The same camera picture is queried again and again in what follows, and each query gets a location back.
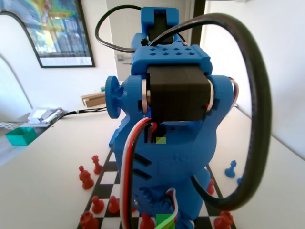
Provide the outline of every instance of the white square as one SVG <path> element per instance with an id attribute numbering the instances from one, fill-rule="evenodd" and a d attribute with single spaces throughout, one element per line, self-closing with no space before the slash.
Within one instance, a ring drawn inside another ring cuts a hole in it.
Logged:
<path id="1" fill-rule="evenodd" d="M 111 196 L 115 196 L 117 199 L 120 198 L 120 190 L 121 185 L 120 184 L 114 184 L 111 191 Z"/>
<path id="2" fill-rule="evenodd" d="M 103 219 L 101 229 L 119 229 L 120 223 L 120 217 L 106 217 Z"/>
<path id="3" fill-rule="evenodd" d="M 156 226 L 156 219 L 154 217 L 152 217 L 153 221 L 154 221 L 154 225 Z M 140 228 L 140 225 L 141 225 L 141 222 L 142 222 L 143 218 L 142 217 L 139 217 L 139 224 L 138 224 L 138 229 L 141 229 Z"/>
<path id="4" fill-rule="evenodd" d="M 118 172 L 104 172 L 100 184 L 114 184 Z"/>
<path id="5" fill-rule="evenodd" d="M 214 220 L 215 220 L 217 217 L 218 217 L 218 216 L 210 216 L 210 217 L 209 217 L 213 229 L 215 229 L 215 227 L 214 227 Z"/>
<path id="6" fill-rule="evenodd" d="M 217 192 L 216 192 L 215 187 L 214 187 L 214 193 L 212 194 L 212 196 L 213 196 L 213 197 L 216 197 L 216 198 L 219 198 L 218 195 L 217 195 Z"/>
<path id="7" fill-rule="evenodd" d="M 116 161 L 114 152 L 111 153 L 111 156 L 110 156 L 110 158 L 109 158 L 109 161 Z"/>
<path id="8" fill-rule="evenodd" d="M 132 217 L 139 217 L 140 213 L 138 212 L 138 210 L 136 210 L 135 212 L 132 212 Z"/>
<path id="9" fill-rule="evenodd" d="M 91 207 L 90 207 L 90 212 L 93 214 L 93 217 L 95 218 L 102 218 L 105 216 L 105 213 L 106 213 L 106 210 L 107 210 L 107 206 L 108 206 L 108 202 L 109 202 L 109 199 L 101 199 L 102 201 L 104 201 L 104 209 L 103 211 L 101 211 L 99 214 L 95 214 L 93 211 L 92 211 L 92 207 L 93 207 L 93 203 L 91 204 Z"/>
<path id="10" fill-rule="evenodd" d="M 202 203 L 199 216 L 209 216 L 208 210 L 206 209 L 205 203 Z"/>

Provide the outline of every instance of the green box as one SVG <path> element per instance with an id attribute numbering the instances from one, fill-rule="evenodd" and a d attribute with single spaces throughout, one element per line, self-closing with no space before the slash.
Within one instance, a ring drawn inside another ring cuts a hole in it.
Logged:
<path id="1" fill-rule="evenodd" d="M 156 218 L 157 226 L 159 224 L 161 224 L 163 221 L 165 221 L 167 218 L 169 218 L 171 215 L 172 214 L 157 214 L 157 218 Z M 175 229 L 175 221 L 174 221 L 174 219 L 172 220 L 171 224 L 172 225 L 168 229 Z"/>
<path id="2" fill-rule="evenodd" d="M 28 146 L 37 138 L 37 133 L 33 127 L 19 127 L 5 136 L 13 146 Z"/>

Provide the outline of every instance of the teal container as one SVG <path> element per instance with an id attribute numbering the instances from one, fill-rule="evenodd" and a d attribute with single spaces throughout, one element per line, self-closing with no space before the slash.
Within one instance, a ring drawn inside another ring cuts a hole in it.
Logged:
<path id="1" fill-rule="evenodd" d="M 5 136 L 13 146 L 28 146 L 37 138 L 37 133 L 33 127 L 19 127 Z"/>

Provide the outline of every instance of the white cable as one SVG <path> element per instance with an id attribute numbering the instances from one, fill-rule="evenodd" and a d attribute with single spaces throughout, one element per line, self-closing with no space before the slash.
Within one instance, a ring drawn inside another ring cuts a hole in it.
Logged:
<path id="1" fill-rule="evenodd" d="M 134 127 L 132 128 L 132 130 L 130 131 L 127 140 L 125 142 L 125 147 L 123 150 L 123 155 L 122 155 L 122 165 L 121 165 L 121 175 L 120 175 L 120 181 L 121 181 L 121 190 L 120 190 L 120 217 L 121 217 L 121 221 L 122 221 L 122 227 L 123 229 L 128 229 L 127 225 L 125 224 L 125 220 L 124 220 L 124 213 L 123 213 L 123 198 L 124 198 L 124 181 L 125 181 L 125 165 L 126 165 L 126 157 L 127 157 L 127 149 L 128 149 L 128 145 L 129 142 L 131 140 L 131 137 L 135 131 L 135 129 L 138 127 L 138 125 L 149 118 L 143 118 L 141 119 L 139 122 L 136 123 L 136 125 L 134 125 Z"/>
<path id="2" fill-rule="evenodd" d="M 237 82 L 236 82 L 235 80 L 231 79 L 231 83 L 233 83 L 233 85 L 234 85 L 234 90 L 236 90 L 236 97 L 235 97 L 235 99 L 234 99 L 233 102 L 232 102 L 230 111 L 231 111 L 231 109 L 234 107 L 234 105 L 235 105 L 235 103 L 236 103 L 236 100 L 237 100 L 237 98 L 238 98 L 238 94 L 239 94 L 239 87 L 238 87 Z"/>
<path id="3" fill-rule="evenodd" d="M 194 229 L 194 228 L 195 228 L 195 223 L 194 223 L 194 221 L 191 221 L 191 220 L 190 220 L 190 223 L 192 224 L 193 229 Z"/>
<path id="4" fill-rule="evenodd" d="M 155 229 L 163 229 L 165 226 L 167 226 L 170 222 L 172 222 L 173 220 L 175 220 L 177 214 L 178 214 L 178 201 L 176 198 L 176 189 L 174 189 L 173 187 L 170 188 L 169 190 L 166 191 L 166 193 L 168 194 L 169 192 L 173 192 L 172 197 L 173 197 L 173 203 L 175 206 L 175 209 L 173 211 L 173 214 L 170 215 L 166 220 L 164 220 L 161 224 L 159 224 L 157 227 L 155 227 Z"/>
<path id="5" fill-rule="evenodd" d="M 213 106 L 213 102 L 214 102 L 214 88 L 213 88 L 213 84 L 210 80 L 208 80 L 210 83 L 210 87 L 211 87 L 211 96 L 210 96 L 210 102 L 208 107 L 206 108 L 206 111 L 209 112 Z"/>

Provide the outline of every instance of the framed poster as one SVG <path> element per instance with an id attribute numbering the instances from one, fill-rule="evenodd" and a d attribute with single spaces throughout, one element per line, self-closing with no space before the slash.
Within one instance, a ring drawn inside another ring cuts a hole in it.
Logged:
<path id="1" fill-rule="evenodd" d="M 81 1 L 0 0 L 23 27 L 41 68 L 95 67 Z"/>

